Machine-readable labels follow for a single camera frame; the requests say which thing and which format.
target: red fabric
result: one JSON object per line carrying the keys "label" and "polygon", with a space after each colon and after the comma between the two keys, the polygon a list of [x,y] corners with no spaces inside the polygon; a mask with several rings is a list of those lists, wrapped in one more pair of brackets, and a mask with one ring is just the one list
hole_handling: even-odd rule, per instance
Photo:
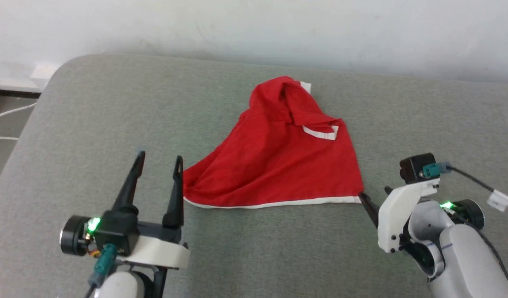
{"label": "red fabric", "polygon": [[[339,126],[336,140],[307,134],[303,125],[317,132]],[[344,122],[324,115],[290,77],[258,85],[225,141],[184,171],[186,199],[214,207],[357,196],[363,189]]]}

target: white wall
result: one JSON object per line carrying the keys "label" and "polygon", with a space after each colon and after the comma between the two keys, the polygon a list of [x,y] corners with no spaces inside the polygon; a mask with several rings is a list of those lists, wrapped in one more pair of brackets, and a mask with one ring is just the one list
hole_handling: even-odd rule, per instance
{"label": "white wall", "polygon": [[0,87],[102,52],[508,82],[508,0],[0,0]]}

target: gray floor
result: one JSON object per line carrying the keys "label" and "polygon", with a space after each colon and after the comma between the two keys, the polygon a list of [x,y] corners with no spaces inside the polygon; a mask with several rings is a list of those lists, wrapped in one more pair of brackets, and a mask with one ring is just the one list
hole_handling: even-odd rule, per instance
{"label": "gray floor", "polygon": [[[35,99],[14,98],[0,96],[0,113],[8,110],[28,106],[36,102]],[[17,111],[0,118],[0,136],[2,137],[20,137],[20,134],[29,119],[32,109]],[[16,141],[0,140],[0,173],[9,158],[11,151],[15,147]]]}

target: gray tablecloth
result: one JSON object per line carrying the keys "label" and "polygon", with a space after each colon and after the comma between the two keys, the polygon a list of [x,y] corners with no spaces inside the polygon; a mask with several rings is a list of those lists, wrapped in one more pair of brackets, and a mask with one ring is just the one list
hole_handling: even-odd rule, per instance
{"label": "gray tablecloth", "polygon": [[[348,126],[365,188],[382,202],[398,162],[431,151],[508,194],[508,85],[96,55],[55,73],[0,176],[0,297],[79,297],[94,259],[63,255],[72,214],[100,215],[136,152],[147,151],[136,191],[140,219],[161,220],[177,154],[190,166],[230,132],[258,84],[288,75],[312,83],[328,115]],[[471,198],[508,268],[508,211],[465,178],[443,177],[440,200]],[[199,209],[186,205],[187,270],[170,297],[427,297],[404,253],[386,254],[357,204]]]}

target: green led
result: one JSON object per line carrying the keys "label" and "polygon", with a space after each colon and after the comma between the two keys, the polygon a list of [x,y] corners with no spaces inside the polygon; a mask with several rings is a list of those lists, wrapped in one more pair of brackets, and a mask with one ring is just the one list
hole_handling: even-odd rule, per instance
{"label": "green led", "polygon": [[101,219],[99,217],[94,217],[93,219],[91,219],[89,221],[89,226],[88,226],[89,232],[94,232],[100,221],[101,221]]}
{"label": "green led", "polygon": [[454,204],[453,204],[453,203],[451,203],[450,201],[447,201],[447,202],[445,202],[445,203],[441,204],[441,205],[440,205],[440,207],[441,207],[441,208],[451,209],[451,208],[453,208],[453,207],[454,207]]}

